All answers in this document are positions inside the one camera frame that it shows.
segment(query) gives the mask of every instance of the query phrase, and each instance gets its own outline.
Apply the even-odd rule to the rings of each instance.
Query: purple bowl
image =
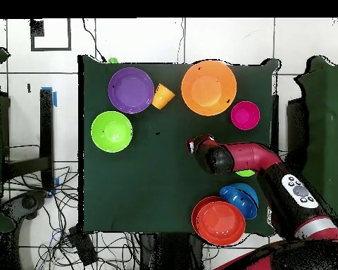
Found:
[[[112,76],[108,95],[118,110],[135,114],[150,106],[154,97],[154,84],[145,71],[127,67]]]

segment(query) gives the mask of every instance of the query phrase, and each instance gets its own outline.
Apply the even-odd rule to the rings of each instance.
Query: red bowl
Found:
[[[205,207],[207,204],[212,203],[212,202],[226,202],[224,199],[220,198],[220,197],[215,197],[214,195],[212,195],[211,197],[206,197],[203,200],[199,201],[198,204],[195,205],[193,212],[192,212],[192,226],[193,229],[195,230],[195,232],[199,235],[199,230],[198,230],[198,226],[196,224],[196,219],[198,217],[198,213],[200,211],[201,208]]]
[[[238,208],[228,202],[210,202],[197,216],[199,235],[214,245],[230,245],[244,234],[245,219]]]

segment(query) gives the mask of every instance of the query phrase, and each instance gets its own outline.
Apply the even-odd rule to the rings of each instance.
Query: blue bowl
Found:
[[[250,195],[251,198],[256,203],[257,207],[259,206],[258,196],[256,195],[256,191],[248,184],[238,183],[238,184],[230,184],[230,186],[234,186],[239,190],[245,192],[246,194]]]
[[[248,184],[224,186],[219,196],[238,208],[245,219],[254,219],[258,214],[258,196]]]

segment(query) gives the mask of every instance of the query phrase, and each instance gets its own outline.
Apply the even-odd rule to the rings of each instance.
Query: floor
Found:
[[[277,58],[282,67],[277,77],[280,98],[280,150],[287,149],[287,101],[301,96],[293,78],[304,72],[306,61],[313,55],[327,56],[338,64],[338,18],[138,18],[138,19],[70,19],[71,51],[31,51],[29,20],[0,20],[0,46],[8,49],[10,58],[0,65],[0,88],[11,97],[10,145],[39,145],[39,101],[41,87],[50,86],[57,93],[54,107],[54,160],[56,177],[63,183],[68,172],[74,177],[65,183],[66,194],[57,193],[59,200],[68,202],[77,195],[77,55],[97,57],[95,44],[106,59],[116,57],[119,63],[193,63],[205,58],[219,58],[242,65],[260,64],[266,58]],[[44,37],[35,37],[35,47],[68,47],[68,21],[44,19]],[[35,146],[12,148],[11,159],[38,156]],[[35,179],[27,179],[35,184]],[[5,185],[3,200],[23,191],[20,183]],[[76,202],[63,205],[67,227],[77,223]],[[20,233],[20,258],[24,270],[49,270],[41,264],[40,255],[46,253],[43,245],[56,243],[53,229],[58,228],[58,208],[53,198],[47,198],[45,210],[32,221],[25,221]],[[93,267],[75,264],[57,256],[51,270],[115,270],[103,260],[110,259],[126,270],[133,262],[130,258],[124,233],[96,233],[93,243],[101,261]],[[267,243],[279,240],[278,236],[262,238],[250,235],[240,245],[231,248],[205,247],[206,270],[250,252]],[[76,254],[68,254],[72,262]]]

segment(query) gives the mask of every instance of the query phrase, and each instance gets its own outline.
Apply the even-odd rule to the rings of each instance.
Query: bowl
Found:
[[[126,148],[132,140],[132,125],[122,113],[107,111],[95,118],[91,135],[99,149],[116,153]]]
[[[245,219],[254,219],[258,214],[258,196],[254,189],[247,184],[231,184],[220,189],[219,196],[233,204],[243,214]]]
[[[225,202],[225,200],[220,198],[220,197],[211,196],[211,197],[206,197],[203,200],[200,200],[199,203],[195,205],[193,212],[192,212],[192,226],[193,226],[193,229],[195,230],[195,232],[197,234],[199,234],[199,230],[198,230],[198,227],[197,227],[196,218],[198,217],[198,213],[199,213],[200,209],[203,208],[204,206],[206,206],[209,203],[217,202],[217,201]]]
[[[234,205],[210,202],[197,217],[199,235],[213,245],[226,246],[237,242],[244,234],[245,219]]]
[[[153,100],[153,81],[145,71],[125,67],[112,76],[108,84],[108,95],[120,112],[139,113],[148,108]]]
[[[253,129],[261,118],[261,112],[255,103],[241,101],[237,103],[230,113],[233,124],[242,130]]]
[[[237,93],[231,69],[220,61],[205,60],[191,66],[182,80],[182,97],[193,112],[213,116],[228,109]]]

